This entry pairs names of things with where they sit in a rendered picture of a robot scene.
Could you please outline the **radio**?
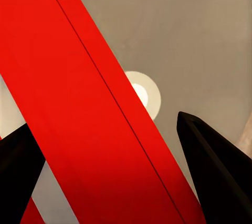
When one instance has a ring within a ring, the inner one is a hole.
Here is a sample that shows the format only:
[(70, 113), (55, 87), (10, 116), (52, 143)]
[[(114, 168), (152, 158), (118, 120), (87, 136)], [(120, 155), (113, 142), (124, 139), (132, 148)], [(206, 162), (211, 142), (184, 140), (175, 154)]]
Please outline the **radio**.
[(81, 0), (0, 0), (0, 140), (46, 161), (20, 224), (207, 224)]

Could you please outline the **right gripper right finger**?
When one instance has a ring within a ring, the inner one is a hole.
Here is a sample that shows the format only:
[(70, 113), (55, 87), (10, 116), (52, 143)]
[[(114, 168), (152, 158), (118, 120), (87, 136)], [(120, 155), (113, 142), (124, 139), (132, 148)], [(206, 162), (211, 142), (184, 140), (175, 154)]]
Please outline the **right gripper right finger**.
[(252, 224), (252, 159), (192, 114), (176, 130), (206, 223)]

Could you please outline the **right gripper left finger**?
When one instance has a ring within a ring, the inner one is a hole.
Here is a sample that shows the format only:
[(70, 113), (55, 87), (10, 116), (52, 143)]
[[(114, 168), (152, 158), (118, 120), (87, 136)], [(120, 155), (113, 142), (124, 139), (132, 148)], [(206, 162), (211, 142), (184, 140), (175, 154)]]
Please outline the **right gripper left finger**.
[(0, 224), (20, 224), (45, 161), (27, 123), (0, 140)]

